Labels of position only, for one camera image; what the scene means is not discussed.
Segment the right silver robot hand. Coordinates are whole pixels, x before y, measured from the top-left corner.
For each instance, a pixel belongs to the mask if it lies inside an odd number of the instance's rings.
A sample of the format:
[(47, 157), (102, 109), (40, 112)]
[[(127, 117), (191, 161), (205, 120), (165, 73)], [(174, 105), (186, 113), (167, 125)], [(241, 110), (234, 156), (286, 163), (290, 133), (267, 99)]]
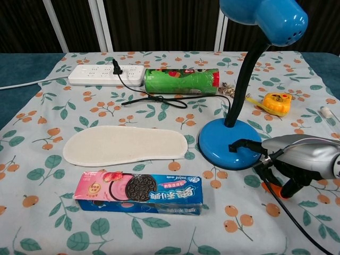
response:
[(239, 139), (228, 146), (258, 152), (264, 158), (253, 168), (263, 181), (281, 187), (282, 198), (290, 198), (311, 181), (339, 179), (339, 141), (306, 134), (283, 135), (256, 142)]

